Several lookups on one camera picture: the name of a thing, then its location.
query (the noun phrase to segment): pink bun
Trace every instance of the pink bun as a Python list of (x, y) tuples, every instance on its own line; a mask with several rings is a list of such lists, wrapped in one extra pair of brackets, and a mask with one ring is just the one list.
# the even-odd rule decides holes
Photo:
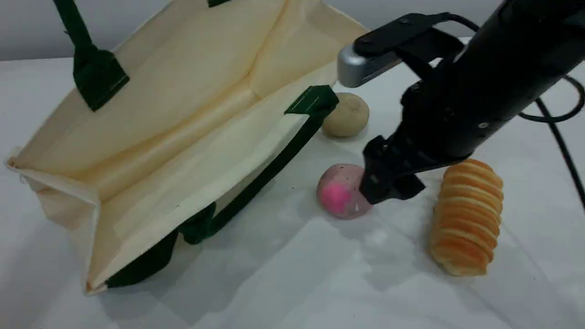
[(364, 169), (355, 164), (336, 164), (321, 176), (317, 199), (328, 213), (351, 220), (365, 215), (372, 205), (360, 193)]

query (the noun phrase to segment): bread roll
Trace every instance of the bread roll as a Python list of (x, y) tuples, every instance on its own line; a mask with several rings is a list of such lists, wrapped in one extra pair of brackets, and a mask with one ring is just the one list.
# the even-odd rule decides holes
[(357, 136), (370, 119), (370, 108), (356, 94), (339, 92), (337, 97), (339, 104), (323, 121), (323, 131), (333, 137)]
[(498, 245), (503, 182), (492, 168), (468, 159), (444, 175), (429, 251), (455, 276), (487, 273)]

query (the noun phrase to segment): green strap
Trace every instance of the green strap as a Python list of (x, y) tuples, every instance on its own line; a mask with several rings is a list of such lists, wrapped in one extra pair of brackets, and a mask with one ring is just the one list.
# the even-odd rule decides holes
[(328, 85), (309, 87), (286, 110), (287, 114), (308, 114), (309, 119), (282, 152), (227, 207), (208, 224), (208, 233), (216, 234), (268, 184), (301, 151), (319, 131), (323, 120), (335, 109), (339, 99)]
[(178, 228), (179, 233), (183, 234), (183, 239), (190, 245), (198, 245), (205, 238), (209, 237), (207, 230), (208, 223), (213, 219), (215, 214), (215, 202), (207, 208), (193, 215)]
[(215, 7), (215, 6), (219, 6), (224, 2), (228, 2), (229, 0), (207, 0), (207, 4), (209, 5), (209, 7)]
[(175, 229), (158, 244), (106, 280), (108, 288), (135, 285), (162, 270), (171, 261), (178, 231)]
[(53, 0), (75, 46), (73, 79), (92, 111), (104, 106), (129, 80), (113, 53), (98, 49), (74, 0)]

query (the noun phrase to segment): white wall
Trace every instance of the white wall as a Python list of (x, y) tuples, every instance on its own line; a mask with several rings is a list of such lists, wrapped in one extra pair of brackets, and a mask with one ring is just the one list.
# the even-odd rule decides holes
[[(98, 47), (112, 49), (159, 11), (168, 0), (76, 0)], [(325, 0), (368, 28), (410, 12), (450, 11), (483, 23), (501, 0)], [(456, 35), (470, 35), (447, 26)], [(64, 57), (73, 54), (51, 0), (0, 0), (0, 60)]]

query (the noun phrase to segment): pink spot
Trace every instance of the pink spot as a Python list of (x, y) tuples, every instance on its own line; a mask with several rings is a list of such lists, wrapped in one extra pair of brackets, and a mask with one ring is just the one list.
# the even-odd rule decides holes
[(351, 193), (339, 183), (331, 183), (321, 191), (321, 202), (332, 213), (341, 214), (345, 211), (345, 204), (352, 200)]

